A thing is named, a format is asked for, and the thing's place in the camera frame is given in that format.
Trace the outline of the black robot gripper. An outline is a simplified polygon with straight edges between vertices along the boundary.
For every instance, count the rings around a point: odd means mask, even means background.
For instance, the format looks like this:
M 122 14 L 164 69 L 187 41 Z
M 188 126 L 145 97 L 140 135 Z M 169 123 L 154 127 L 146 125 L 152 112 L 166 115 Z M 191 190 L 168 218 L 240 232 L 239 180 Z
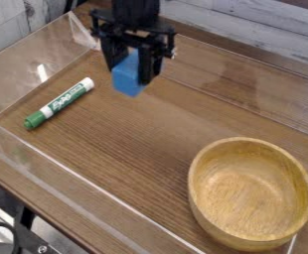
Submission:
M 92 34 L 100 38 L 109 69 L 138 49 L 138 79 L 148 85 L 161 73 L 164 58 L 176 50 L 176 28 L 160 17 L 160 0 L 112 0 L 110 8 L 90 11 Z

